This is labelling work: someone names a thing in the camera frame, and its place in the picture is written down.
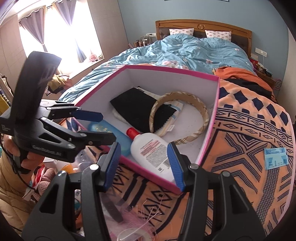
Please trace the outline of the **person left hand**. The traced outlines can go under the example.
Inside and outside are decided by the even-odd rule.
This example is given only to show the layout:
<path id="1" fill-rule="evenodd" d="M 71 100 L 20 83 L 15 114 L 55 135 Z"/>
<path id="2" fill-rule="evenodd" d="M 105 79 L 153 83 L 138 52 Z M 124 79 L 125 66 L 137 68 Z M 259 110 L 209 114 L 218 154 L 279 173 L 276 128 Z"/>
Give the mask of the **person left hand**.
<path id="1" fill-rule="evenodd" d="M 20 150 L 11 136 L 4 135 L 4 148 L 13 156 L 20 157 Z M 27 157 L 22 161 L 21 166 L 25 169 L 34 170 L 43 163 L 44 158 L 41 155 L 29 152 Z"/>

